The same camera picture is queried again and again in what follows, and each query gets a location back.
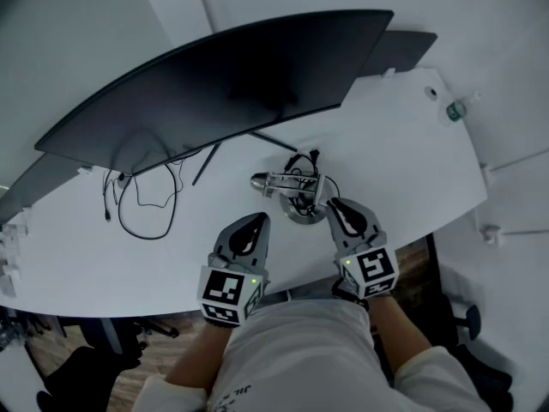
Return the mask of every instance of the black monitor screen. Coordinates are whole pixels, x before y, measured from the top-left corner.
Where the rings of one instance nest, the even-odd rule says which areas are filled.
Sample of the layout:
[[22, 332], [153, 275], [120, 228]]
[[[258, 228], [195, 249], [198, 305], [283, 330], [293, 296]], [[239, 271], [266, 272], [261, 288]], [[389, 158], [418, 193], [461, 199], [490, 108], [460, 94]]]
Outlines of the black monitor screen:
[[199, 39], [118, 78], [35, 148], [142, 173], [227, 138], [338, 107], [392, 16], [291, 15]]

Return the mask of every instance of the white t-shirt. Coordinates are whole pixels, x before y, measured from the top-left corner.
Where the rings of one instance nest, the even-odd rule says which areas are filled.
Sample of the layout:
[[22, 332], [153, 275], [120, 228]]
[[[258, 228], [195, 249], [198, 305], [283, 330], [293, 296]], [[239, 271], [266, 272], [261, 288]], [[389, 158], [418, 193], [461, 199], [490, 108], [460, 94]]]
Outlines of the white t-shirt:
[[389, 387], [365, 309], [345, 300], [259, 310], [233, 332], [209, 399], [204, 389], [151, 377], [133, 410], [489, 412], [462, 365], [440, 347], [412, 358]]

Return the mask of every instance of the forearm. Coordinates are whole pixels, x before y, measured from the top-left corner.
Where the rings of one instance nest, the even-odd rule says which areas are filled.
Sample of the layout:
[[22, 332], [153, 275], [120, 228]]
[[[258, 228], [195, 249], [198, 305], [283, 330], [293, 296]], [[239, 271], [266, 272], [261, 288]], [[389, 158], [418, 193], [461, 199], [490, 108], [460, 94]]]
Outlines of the forearm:
[[206, 324], [166, 376], [172, 385], [203, 388], [214, 386], [232, 330]]
[[370, 315], [393, 373], [431, 344], [390, 296], [371, 298]]

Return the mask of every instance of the white desk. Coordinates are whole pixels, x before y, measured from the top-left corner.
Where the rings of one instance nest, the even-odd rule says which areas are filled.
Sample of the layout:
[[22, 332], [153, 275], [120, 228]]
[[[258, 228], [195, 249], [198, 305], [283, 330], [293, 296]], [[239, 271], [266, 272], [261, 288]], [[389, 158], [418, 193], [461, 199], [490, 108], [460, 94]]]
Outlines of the white desk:
[[[265, 132], [306, 151], [319, 148], [319, 168], [344, 197], [376, 212], [394, 248], [418, 239], [486, 199], [478, 162], [463, 124], [445, 127], [435, 70], [391, 80], [355, 82], [338, 110], [295, 119]], [[142, 316], [197, 309], [200, 266], [222, 228], [266, 211], [272, 220], [267, 266], [269, 291], [336, 272], [326, 221], [302, 227], [287, 219], [278, 199], [249, 186], [253, 173], [281, 171], [291, 153], [249, 136], [223, 143], [196, 187], [190, 181], [208, 150], [185, 162], [184, 183], [170, 234], [141, 241], [104, 219], [104, 170], [79, 176], [33, 207], [32, 236], [21, 239], [17, 297], [0, 304], [66, 316]], [[164, 167], [139, 178], [142, 201], [163, 203], [172, 192]], [[171, 209], [137, 208], [134, 189], [124, 198], [127, 224], [138, 233], [162, 233]]]

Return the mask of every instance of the round metal base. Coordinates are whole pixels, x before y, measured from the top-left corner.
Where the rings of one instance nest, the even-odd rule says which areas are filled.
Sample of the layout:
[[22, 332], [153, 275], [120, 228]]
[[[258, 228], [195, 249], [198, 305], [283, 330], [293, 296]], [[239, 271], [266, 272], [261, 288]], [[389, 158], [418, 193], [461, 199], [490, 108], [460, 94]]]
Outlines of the round metal base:
[[[322, 202], [326, 203], [330, 198], [334, 196], [334, 191], [332, 190], [332, 186], [328, 181], [324, 182], [323, 187], [323, 193], [321, 195]], [[295, 221], [298, 224], [315, 224], [319, 221], [322, 221], [326, 217], [326, 207], [325, 206], [316, 206], [313, 211], [309, 215], [301, 215], [294, 207], [292, 202], [290, 202], [290, 198], [286, 197], [283, 194], [280, 194], [280, 201], [282, 210], [286, 214], [286, 216], [292, 220]]]

